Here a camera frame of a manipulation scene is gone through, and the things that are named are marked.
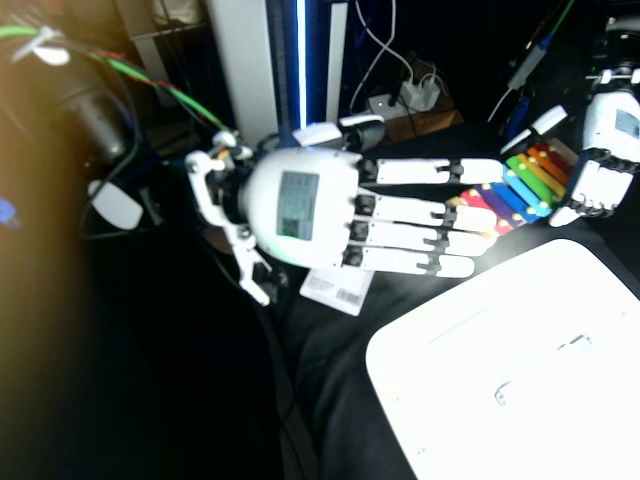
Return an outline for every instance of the black fabric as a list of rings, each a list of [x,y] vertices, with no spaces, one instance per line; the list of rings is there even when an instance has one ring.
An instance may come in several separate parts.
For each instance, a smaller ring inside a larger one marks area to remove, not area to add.
[[[372,155],[387,157],[490,155],[498,139],[484,128],[461,126]],[[433,198],[432,187],[408,187]],[[598,256],[637,295],[631,274],[583,222],[553,229],[544,222],[522,227],[498,240],[477,260],[481,273],[518,254],[557,238],[577,241]],[[289,268],[291,292],[274,308],[300,407],[318,453],[323,479],[412,479],[413,473],[384,416],[365,366],[373,334],[413,308],[461,283],[459,280],[377,273],[358,318],[297,295],[306,270]]]

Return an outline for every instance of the blue light strip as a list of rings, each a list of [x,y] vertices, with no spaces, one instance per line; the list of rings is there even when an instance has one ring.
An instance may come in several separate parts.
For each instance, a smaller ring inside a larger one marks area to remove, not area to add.
[[[298,17],[298,89],[300,91],[300,128],[307,126],[307,6],[296,0]]]

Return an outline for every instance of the green cable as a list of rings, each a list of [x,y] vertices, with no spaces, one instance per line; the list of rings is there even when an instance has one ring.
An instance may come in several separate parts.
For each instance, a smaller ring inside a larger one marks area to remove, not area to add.
[[[569,0],[569,3],[567,3],[567,6],[564,7],[564,11],[562,12],[562,15],[560,15],[560,18],[558,18],[558,21],[553,26],[553,29],[551,29],[551,35],[555,35],[555,33],[558,31],[558,28],[560,28],[560,25],[562,25],[562,22],[564,22],[564,18],[569,13],[569,10],[571,10],[571,7],[573,6],[574,2],[575,0]]]
[[[40,33],[40,30],[30,26],[21,26],[21,25],[2,25],[0,26],[0,38],[7,37],[16,37],[16,36],[36,36]],[[106,61],[108,65],[110,65],[113,69],[117,70],[120,73],[123,73],[131,78],[136,80],[140,80],[144,83],[151,83],[152,80],[140,72],[139,70],[130,67],[124,62],[120,62],[113,58],[103,58],[100,55],[96,55],[95,53],[88,54],[94,60]],[[206,107],[198,103],[196,100],[191,98],[189,95],[181,92],[177,88],[167,87],[167,90],[175,96],[178,100],[185,103],[196,112],[200,113],[203,117],[213,123],[220,130],[231,131],[229,127],[227,127],[218,117],[216,117],[213,113],[211,113]]]

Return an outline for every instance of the display screen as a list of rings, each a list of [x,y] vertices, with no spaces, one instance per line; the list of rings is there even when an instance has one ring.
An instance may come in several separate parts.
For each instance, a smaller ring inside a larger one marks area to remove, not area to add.
[[[640,121],[630,113],[622,110],[616,112],[616,128],[633,138],[640,138]]]
[[[284,172],[278,197],[278,235],[300,240],[313,237],[313,217],[320,176]]]

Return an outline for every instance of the plug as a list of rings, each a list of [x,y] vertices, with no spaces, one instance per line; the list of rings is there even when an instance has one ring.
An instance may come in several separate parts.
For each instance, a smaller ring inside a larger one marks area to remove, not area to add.
[[[439,96],[440,87],[433,80],[423,82],[422,85],[404,81],[400,87],[400,98],[407,107],[417,112],[428,112],[433,109]]]

